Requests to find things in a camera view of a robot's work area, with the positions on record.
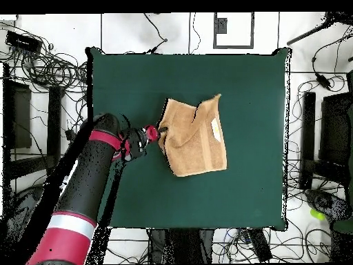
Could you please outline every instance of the white stripe band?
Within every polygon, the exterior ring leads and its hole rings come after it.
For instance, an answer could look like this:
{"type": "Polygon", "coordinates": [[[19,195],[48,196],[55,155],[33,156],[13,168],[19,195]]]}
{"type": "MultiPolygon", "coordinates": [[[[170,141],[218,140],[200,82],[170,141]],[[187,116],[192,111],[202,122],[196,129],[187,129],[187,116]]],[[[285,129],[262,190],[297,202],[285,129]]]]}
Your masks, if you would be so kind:
{"type": "Polygon", "coordinates": [[[94,226],[84,219],[72,215],[53,215],[47,228],[72,230],[92,240],[94,226]]]}

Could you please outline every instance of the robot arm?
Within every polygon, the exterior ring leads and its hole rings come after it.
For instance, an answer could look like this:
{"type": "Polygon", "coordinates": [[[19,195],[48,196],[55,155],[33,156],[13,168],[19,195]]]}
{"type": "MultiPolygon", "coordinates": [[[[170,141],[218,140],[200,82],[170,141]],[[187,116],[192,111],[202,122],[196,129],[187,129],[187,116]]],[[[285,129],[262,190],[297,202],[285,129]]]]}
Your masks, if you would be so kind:
{"type": "Polygon", "coordinates": [[[79,155],[77,167],[27,264],[84,264],[110,164],[116,159],[130,161],[141,156],[158,138],[154,126],[121,131],[117,118],[106,114],[79,155]]]}

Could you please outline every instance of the towel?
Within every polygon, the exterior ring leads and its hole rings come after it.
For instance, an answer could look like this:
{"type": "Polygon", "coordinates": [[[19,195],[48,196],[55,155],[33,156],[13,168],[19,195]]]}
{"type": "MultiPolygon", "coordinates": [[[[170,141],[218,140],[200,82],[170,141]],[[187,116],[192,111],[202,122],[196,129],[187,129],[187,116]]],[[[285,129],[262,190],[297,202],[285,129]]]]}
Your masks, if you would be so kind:
{"type": "Polygon", "coordinates": [[[178,177],[225,170],[227,157],[218,104],[221,95],[197,107],[167,99],[159,129],[159,147],[178,177]]]}

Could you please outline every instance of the tripod leg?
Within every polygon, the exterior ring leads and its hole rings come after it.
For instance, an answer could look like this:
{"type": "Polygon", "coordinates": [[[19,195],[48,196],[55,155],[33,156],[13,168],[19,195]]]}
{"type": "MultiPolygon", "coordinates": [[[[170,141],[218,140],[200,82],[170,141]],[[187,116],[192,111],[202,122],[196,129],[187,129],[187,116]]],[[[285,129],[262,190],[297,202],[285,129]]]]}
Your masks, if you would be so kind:
{"type": "Polygon", "coordinates": [[[290,40],[289,42],[287,42],[287,46],[290,46],[290,45],[292,45],[293,43],[296,43],[297,41],[300,41],[301,39],[304,39],[304,38],[306,38],[306,37],[309,37],[310,35],[313,35],[315,32],[318,32],[318,31],[320,31],[320,30],[323,30],[324,28],[328,28],[328,27],[330,27],[331,25],[332,25],[332,23],[326,23],[326,22],[325,22],[325,23],[321,24],[320,26],[318,26],[318,27],[316,27],[316,28],[314,28],[314,29],[312,29],[312,30],[306,32],[305,34],[302,34],[302,35],[300,35],[300,36],[298,36],[298,37],[296,37],[296,38],[290,40]]]}

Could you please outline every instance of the green table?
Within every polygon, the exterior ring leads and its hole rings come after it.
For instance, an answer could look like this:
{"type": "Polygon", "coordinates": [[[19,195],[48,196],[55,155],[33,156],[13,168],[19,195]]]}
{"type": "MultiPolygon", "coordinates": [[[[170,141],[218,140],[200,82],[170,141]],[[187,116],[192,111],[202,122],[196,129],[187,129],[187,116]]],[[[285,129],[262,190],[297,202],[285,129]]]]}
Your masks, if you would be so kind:
{"type": "MultiPolygon", "coordinates": [[[[128,228],[280,226],[285,59],[261,55],[103,55],[92,48],[94,114],[157,124],[166,98],[196,106],[221,93],[228,169],[175,177],[157,144],[125,168],[110,222],[128,228]]],[[[103,212],[112,170],[101,202],[103,212]]]]}

